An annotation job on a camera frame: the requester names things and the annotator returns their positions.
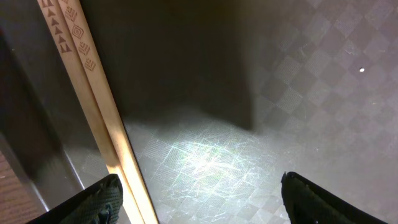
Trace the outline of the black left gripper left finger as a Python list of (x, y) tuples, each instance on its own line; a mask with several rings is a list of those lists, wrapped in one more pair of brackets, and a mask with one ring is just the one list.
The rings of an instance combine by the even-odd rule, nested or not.
[(28, 224), (116, 224), (122, 205), (122, 183), (110, 174)]

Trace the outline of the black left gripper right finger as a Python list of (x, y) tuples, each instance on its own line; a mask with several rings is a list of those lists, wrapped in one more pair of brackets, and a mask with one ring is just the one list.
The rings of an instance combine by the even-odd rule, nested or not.
[(291, 223), (383, 224), (296, 172), (284, 173), (281, 195)]

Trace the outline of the wooden chopstick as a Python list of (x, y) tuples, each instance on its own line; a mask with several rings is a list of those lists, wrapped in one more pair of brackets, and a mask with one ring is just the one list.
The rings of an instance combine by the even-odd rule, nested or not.
[(140, 218), (145, 224), (158, 223), (80, 1), (69, 0), (58, 3), (79, 51), (81, 63), (85, 68), (91, 90), (117, 154), (118, 168), (123, 171), (132, 197), (132, 202), (124, 202), (124, 209), (127, 212), (130, 208), (136, 211), (136, 218)]
[(144, 224), (144, 219), (131, 193), (83, 65), (81, 64), (67, 22), (62, 15), (60, 4), (56, 0), (38, 0), (37, 3), (49, 27), (53, 41), (57, 46), (85, 118), (90, 126), (101, 156), (105, 161), (107, 170), (111, 174), (118, 175), (121, 180), (123, 187), (123, 209), (131, 223)]

